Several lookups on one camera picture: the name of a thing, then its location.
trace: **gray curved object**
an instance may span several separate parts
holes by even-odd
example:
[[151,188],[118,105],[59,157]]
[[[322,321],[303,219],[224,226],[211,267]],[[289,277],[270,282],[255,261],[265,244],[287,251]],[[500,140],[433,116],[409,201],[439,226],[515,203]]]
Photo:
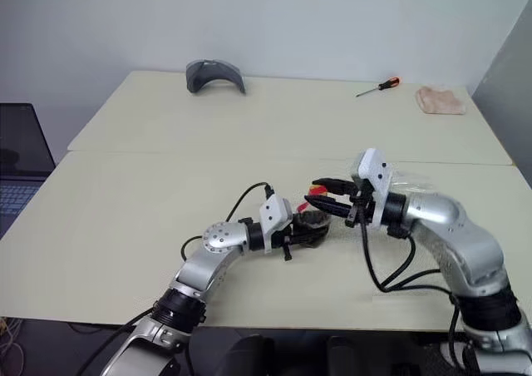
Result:
[[221,60],[196,60],[186,66],[186,87],[191,93],[216,79],[232,82],[242,93],[246,92],[240,70],[233,64]]

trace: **white table surface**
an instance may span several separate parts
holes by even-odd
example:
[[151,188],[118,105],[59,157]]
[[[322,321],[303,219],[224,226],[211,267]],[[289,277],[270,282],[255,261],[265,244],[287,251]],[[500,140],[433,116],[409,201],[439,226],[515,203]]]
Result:
[[[240,193],[269,181],[293,204],[317,177],[347,177],[350,161],[194,161],[171,154],[71,152],[0,241],[0,314],[121,324],[152,305],[181,265],[182,242],[222,220]],[[414,181],[460,200],[505,252],[510,281],[532,315],[532,190],[513,166],[398,163]],[[238,217],[258,216],[253,193]],[[437,292],[380,294],[360,231],[333,224],[318,249],[260,253],[237,262],[207,309],[207,324],[235,327],[445,330],[451,306]],[[372,234],[377,271],[406,242]],[[411,272],[435,266],[420,247]],[[433,275],[430,281],[437,281]]]
[[374,84],[246,77],[243,96],[213,83],[192,95],[183,73],[132,72],[68,148],[346,160],[378,146],[389,161],[511,164],[463,87],[466,114],[442,116],[421,111],[417,84],[355,98]]

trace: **laptop keyboard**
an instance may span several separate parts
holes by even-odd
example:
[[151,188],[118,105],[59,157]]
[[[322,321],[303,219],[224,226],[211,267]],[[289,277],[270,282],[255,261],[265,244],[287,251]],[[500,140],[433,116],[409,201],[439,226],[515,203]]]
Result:
[[4,185],[0,186],[0,215],[18,215],[39,186]]

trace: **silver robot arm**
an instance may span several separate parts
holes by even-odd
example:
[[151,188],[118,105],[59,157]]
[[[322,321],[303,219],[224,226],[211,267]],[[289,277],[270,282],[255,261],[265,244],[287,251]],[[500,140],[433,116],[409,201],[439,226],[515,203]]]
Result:
[[474,343],[479,370],[532,375],[532,331],[510,288],[495,238],[471,222],[450,197],[390,192],[392,167],[376,149],[358,158],[351,175],[353,182],[324,178],[313,183],[349,195],[353,206],[323,196],[307,196],[308,202],[345,218],[351,227],[362,206],[370,228],[391,226],[410,234],[436,259]]
[[193,329],[205,320],[205,306],[226,270],[250,250],[283,245],[273,234],[293,218],[287,200],[274,193],[259,211],[260,222],[219,222],[203,234],[201,246],[185,261],[169,288],[142,318],[113,355],[102,376],[176,375],[174,354],[189,342]]

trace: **laptop screen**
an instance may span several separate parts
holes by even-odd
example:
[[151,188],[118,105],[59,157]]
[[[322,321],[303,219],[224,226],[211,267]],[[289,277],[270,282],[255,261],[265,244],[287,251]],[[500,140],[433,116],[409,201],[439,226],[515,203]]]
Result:
[[31,104],[0,103],[2,176],[48,176],[55,168]]

